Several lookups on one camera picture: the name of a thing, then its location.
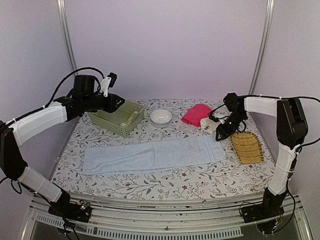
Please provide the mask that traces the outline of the green plastic basket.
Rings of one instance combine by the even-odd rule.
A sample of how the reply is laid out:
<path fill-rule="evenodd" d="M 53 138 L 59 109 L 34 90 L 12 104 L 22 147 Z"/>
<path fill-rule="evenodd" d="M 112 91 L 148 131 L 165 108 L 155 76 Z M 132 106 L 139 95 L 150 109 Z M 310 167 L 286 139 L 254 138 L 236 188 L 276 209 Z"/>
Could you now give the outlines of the green plastic basket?
<path fill-rule="evenodd" d="M 106 129 L 111 133 L 117 134 L 118 136 L 126 138 L 145 117 L 145 109 L 146 107 L 144 105 L 132 101 L 126 101 L 113 113 L 99 110 L 95 113 L 88 113 L 88 116 L 93 124 Z M 120 127 L 120 123 L 127 120 L 134 111 L 139 112 L 136 120 L 126 127 Z"/>

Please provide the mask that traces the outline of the green crocodile pattern towel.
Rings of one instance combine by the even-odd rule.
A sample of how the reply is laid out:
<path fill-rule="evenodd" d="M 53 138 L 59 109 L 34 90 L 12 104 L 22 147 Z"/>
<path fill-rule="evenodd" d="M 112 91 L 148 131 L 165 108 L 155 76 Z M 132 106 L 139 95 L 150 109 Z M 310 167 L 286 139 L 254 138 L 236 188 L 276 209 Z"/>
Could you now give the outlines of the green crocodile pattern towel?
<path fill-rule="evenodd" d="M 128 117 L 128 119 L 127 120 L 125 120 L 124 122 L 121 122 L 120 123 L 120 127 L 126 127 L 126 126 L 128 126 L 131 122 L 134 122 L 136 119 L 137 119 L 137 117 L 139 116 L 139 112 L 138 111 L 134 111 L 129 117 Z"/>

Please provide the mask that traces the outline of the light blue towel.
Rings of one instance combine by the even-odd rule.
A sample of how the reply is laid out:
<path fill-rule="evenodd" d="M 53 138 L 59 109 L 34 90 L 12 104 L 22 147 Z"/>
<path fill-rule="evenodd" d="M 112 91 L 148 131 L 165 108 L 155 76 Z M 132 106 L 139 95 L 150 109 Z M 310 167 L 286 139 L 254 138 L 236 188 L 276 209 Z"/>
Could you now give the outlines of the light blue towel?
<path fill-rule="evenodd" d="M 88 148 L 84 153 L 85 175 L 142 174 L 161 172 L 226 159 L 213 135 Z"/>

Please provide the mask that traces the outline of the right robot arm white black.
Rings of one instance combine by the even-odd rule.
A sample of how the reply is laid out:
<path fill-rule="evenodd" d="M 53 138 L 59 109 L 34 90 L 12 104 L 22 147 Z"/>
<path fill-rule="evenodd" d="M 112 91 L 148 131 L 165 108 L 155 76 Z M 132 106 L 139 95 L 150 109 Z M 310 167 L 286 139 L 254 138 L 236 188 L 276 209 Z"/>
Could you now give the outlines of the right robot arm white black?
<path fill-rule="evenodd" d="M 215 140 L 222 141 L 235 133 L 240 123 L 248 119 L 247 113 L 276 118 L 278 154 L 275 170 L 267 192 L 279 196 L 287 191 L 287 183 L 295 171 L 297 154 L 308 133 L 305 113 L 298 97 L 281 98 L 229 93 L 223 99 L 230 115 L 220 122 Z"/>

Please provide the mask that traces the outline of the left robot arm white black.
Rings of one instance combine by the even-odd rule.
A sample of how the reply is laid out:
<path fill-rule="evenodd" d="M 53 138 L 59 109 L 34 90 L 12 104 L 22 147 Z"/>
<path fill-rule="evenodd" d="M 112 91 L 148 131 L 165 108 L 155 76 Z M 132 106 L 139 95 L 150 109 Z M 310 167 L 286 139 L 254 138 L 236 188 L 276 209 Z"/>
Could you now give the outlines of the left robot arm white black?
<path fill-rule="evenodd" d="M 122 97 L 108 92 L 116 79 L 117 75 L 111 72 L 103 77 L 98 90 L 94 90 L 95 76 L 77 75 L 68 96 L 52 98 L 49 104 L 27 116 L 0 124 L 0 168 L 5 176 L 55 203 L 55 209 L 63 217 L 74 213 L 74 205 L 63 198 L 60 187 L 28 166 L 20 147 L 47 129 L 81 117 L 84 113 L 115 112 L 125 102 Z"/>

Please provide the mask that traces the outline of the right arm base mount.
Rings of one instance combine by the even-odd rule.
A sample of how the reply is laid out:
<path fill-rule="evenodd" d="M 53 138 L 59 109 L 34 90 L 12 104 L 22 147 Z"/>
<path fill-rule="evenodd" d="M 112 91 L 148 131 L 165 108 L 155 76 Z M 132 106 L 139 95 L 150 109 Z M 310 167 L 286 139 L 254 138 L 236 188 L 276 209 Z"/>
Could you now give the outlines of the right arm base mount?
<path fill-rule="evenodd" d="M 257 230 L 263 235 L 272 235 L 283 220 L 283 207 L 264 207 L 262 203 L 244 201 L 239 207 L 239 214 L 245 223 L 256 223 Z"/>

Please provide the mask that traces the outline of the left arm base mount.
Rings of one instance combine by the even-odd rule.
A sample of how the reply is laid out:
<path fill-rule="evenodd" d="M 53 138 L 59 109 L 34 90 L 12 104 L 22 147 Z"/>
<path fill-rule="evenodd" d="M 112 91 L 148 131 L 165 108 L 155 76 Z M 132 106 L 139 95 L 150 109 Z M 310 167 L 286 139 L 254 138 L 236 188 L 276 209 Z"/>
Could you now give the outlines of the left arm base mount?
<path fill-rule="evenodd" d="M 58 202 L 49 202 L 49 214 L 61 217 L 67 220 L 88 223 L 92 215 L 92 208 L 84 204 L 83 200 L 77 203 L 72 203 L 70 200 L 63 200 Z"/>

